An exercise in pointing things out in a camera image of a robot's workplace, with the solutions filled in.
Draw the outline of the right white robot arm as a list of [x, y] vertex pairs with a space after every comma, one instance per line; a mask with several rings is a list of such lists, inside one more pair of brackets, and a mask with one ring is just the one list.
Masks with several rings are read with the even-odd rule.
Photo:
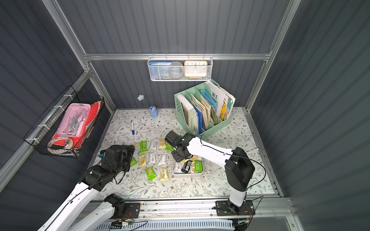
[[255, 171], [255, 166], [242, 148], [226, 149], [207, 143], [191, 133], [181, 136], [174, 131], [165, 136], [165, 141], [173, 148], [172, 156], [177, 163], [198, 156], [221, 167], [231, 186], [228, 199], [230, 208], [235, 210], [242, 207]]

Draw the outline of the white cookie packet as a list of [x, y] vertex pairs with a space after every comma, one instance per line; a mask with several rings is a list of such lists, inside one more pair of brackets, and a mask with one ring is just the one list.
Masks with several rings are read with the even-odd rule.
[[149, 150], [157, 150], [158, 149], [158, 140], [151, 140], [149, 145]]
[[148, 164], [155, 165], [157, 163], [157, 152], [149, 153]]
[[167, 165], [167, 159], [168, 159], [167, 153], [161, 154], [158, 165], [159, 166], [165, 166], [165, 165]]

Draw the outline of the black cookie packet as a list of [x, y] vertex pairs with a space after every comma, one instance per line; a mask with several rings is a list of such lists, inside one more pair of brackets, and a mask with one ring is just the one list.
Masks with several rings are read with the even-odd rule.
[[192, 165], [192, 160], [188, 160], [187, 162], [184, 163], [184, 165], [181, 168], [181, 171], [183, 173], [188, 174], [191, 171], [191, 165]]

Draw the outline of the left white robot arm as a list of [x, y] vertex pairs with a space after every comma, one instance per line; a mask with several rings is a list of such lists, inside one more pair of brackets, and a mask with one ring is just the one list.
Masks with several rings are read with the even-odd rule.
[[51, 217], [39, 228], [40, 231], [66, 231], [82, 210], [104, 187], [121, 172], [127, 173], [135, 153], [133, 145], [112, 145], [102, 150], [103, 158], [89, 167], [71, 194]]

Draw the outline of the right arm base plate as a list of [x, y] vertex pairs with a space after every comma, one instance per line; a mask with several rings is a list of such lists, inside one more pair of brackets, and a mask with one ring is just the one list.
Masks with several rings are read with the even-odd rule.
[[255, 215], [255, 207], [252, 200], [244, 200], [240, 207], [232, 204], [229, 200], [215, 202], [213, 209], [218, 216], [252, 216]]

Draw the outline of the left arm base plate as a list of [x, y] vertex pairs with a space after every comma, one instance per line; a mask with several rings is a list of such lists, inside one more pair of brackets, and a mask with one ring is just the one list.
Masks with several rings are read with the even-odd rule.
[[116, 209], [116, 217], [118, 219], [136, 219], [139, 217], [140, 203], [124, 203]]

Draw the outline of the green cookie packet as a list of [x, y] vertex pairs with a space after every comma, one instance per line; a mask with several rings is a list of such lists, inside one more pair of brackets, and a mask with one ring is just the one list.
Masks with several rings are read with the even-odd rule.
[[149, 167], [149, 168], [145, 169], [145, 172], [146, 172], [146, 175], [147, 175], [149, 181], [152, 181], [153, 179], [155, 179], [157, 177], [157, 174], [156, 174], [153, 167]]
[[136, 159], [133, 157], [132, 160], [131, 160], [131, 163], [130, 163], [130, 167], [133, 167], [137, 164], [137, 161]]
[[173, 147], [170, 144], [166, 143], [165, 149], [168, 150], [168, 151], [172, 151]]
[[148, 151], [147, 141], [141, 141], [139, 145], [140, 145], [140, 153], [144, 153]]

